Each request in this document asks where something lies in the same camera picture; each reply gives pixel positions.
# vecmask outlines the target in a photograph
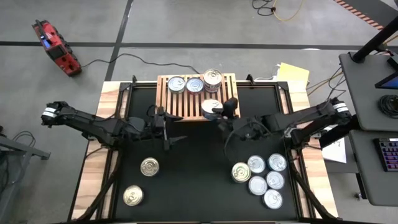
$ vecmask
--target silver can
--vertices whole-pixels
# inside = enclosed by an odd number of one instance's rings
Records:
[[[187,90],[192,95],[197,95],[203,91],[203,81],[200,78],[190,78],[187,81]]]
[[[141,203],[143,198],[144,193],[142,192],[141,188],[136,185],[128,187],[123,193],[123,201],[128,206],[138,205]]]
[[[216,93],[221,86],[223,74],[217,69],[209,69],[203,74],[205,90],[209,93]]]
[[[275,190],[279,190],[285,185],[284,177],[276,171],[269,172],[266,179],[268,186]]]
[[[267,191],[267,182],[260,176],[254,176],[249,180],[249,190],[254,195],[263,195]]]
[[[152,177],[159,171],[159,163],[156,159],[149,157],[141,162],[141,172],[147,177]]]
[[[259,174],[266,168],[266,163],[261,156],[251,156],[248,159],[248,166],[251,172]]]
[[[268,158],[268,166],[274,171],[283,171],[287,166],[286,159],[281,154],[272,154]]]
[[[201,115],[204,118],[209,119],[210,121],[218,119],[220,115],[214,113],[213,108],[223,109],[223,105],[217,100],[213,99],[204,100],[201,103]]]
[[[278,191],[270,189],[264,194],[263,201],[267,207],[278,209],[282,206],[284,199]]]
[[[169,90],[175,94],[182,93],[185,90],[185,80],[181,77],[173,77],[169,79],[167,85],[169,86]]]
[[[232,178],[237,183],[243,183],[250,179],[251,171],[247,164],[239,162],[232,167]]]

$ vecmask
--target red power tool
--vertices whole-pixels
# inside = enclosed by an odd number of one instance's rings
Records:
[[[65,72],[68,76],[74,76],[81,72],[81,65],[73,54],[68,43],[63,39],[58,30],[48,21],[38,21],[32,25],[40,39],[47,55]]]

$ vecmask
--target yellow cable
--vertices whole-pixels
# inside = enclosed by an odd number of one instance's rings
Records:
[[[332,77],[330,80],[332,80],[332,79],[334,79],[334,78],[336,78],[336,77],[338,77],[338,76],[340,76],[340,75],[342,75],[343,74],[343,72],[340,72],[340,73],[337,73],[334,77]],[[319,86],[317,86],[315,89],[313,89],[309,94],[308,94],[308,96],[309,95],[311,95],[313,92],[315,92],[317,89],[319,89],[319,88],[321,88],[323,85],[325,85],[326,83],[328,83],[330,80],[326,80],[326,81],[324,81],[321,85],[319,85]]]
[[[389,40],[386,40],[383,44],[388,44],[389,42],[395,40],[397,37],[398,37],[398,35],[396,35],[395,37],[393,37],[393,38],[391,38]]]
[[[303,7],[303,3],[304,3],[305,0],[301,0],[300,7],[298,8],[297,12],[296,12],[292,17],[290,17],[290,18],[288,18],[288,19],[281,19],[281,18],[276,14],[276,7],[275,7],[275,6],[276,6],[276,2],[277,2],[277,1],[278,1],[278,0],[275,0],[274,5],[272,6],[272,7],[275,8],[274,15],[275,15],[275,17],[276,17],[278,20],[285,22],[285,21],[289,21],[289,20],[293,19],[293,18],[297,15],[297,13],[299,13],[300,9]]]

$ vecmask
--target computer monitor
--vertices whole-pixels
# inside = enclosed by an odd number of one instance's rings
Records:
[[[387,89],[395,89],[398,90],[398,72],[394,72],[392,75],[389,75],[387,78],[379,81],[374,84],[376,88],[387,88]]]

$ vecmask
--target wooden crate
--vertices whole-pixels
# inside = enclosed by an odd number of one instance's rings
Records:
[[[163,106],[172,115],[183,117],[182,121],[207,121],[201,114],[201,103],[203,100],[214,99],[224,103],[231,97],[238,99],[234,73],[223,74],[221,86],[217,93],[203,91],[196,96],[189,94],[187,90],[181,94],[171,93],[167,82],[169,78],[176,76],[184,78],[185,82],[187,82],[189,78],[193,77],[203,80],[203,75],[159,75],[157,77],[156,105]],[[239,117],[241,115],[239,103],[238,108],[235,110],[235,115]]]

